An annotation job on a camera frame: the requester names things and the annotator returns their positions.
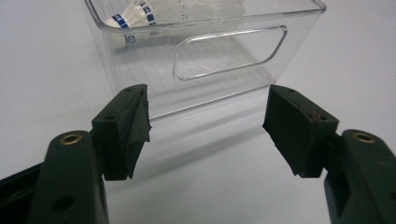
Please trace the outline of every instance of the transparent storage container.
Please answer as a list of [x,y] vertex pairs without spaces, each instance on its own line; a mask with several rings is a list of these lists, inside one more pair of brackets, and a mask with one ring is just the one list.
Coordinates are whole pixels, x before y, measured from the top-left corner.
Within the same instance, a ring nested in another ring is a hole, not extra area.
[[[148,84],[151,120],[276,83],[326,10],[319,0],[245,0],[241,17],[121,29],[104,21],[121,14],[128,0],[85,3],[103,33],[97,46],[116,91]],[[116,49],[114,36],[133,42]]]

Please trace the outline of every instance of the white table surface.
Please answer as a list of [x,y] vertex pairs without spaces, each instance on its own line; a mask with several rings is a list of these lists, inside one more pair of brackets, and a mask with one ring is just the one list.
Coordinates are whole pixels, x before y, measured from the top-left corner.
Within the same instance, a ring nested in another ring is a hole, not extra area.
[[[324,2],[277,84],[395,153],[396,2]],[[56,135],[90,130],[113,96],[84,7],[0,1],[0,179],[42,162]],[[330,223],[325,172],[293,176],[261,128],[267,92],[155,125],[134,179],[106,183],[111,223]]]

